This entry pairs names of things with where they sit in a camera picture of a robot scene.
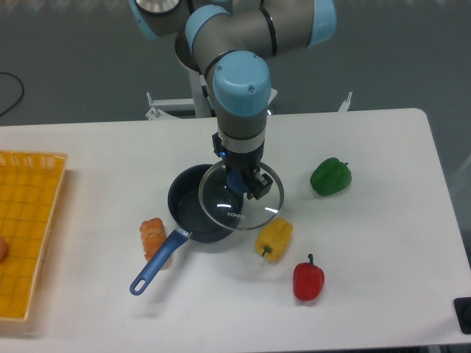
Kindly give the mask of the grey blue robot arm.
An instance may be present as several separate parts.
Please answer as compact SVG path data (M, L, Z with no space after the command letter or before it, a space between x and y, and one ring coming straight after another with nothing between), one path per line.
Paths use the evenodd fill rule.
M215 154L230 186L249 199L269 191L273 177L261 172L267 108L272 94L266 60L310 48L336 31L333 1L260 1L231 13L226 1L131 1L141 31L152 38L180 32L185 54L204 77L216 116Z

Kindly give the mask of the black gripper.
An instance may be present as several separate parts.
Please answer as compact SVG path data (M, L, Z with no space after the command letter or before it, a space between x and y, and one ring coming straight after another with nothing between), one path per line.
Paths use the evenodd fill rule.
M262 132L254 138L238 140L216 132L212 136L213 151L229 172L237 172L241 181L247 184L247 198L263 198L273 185L267 173L261 173L261 159L265 144Z

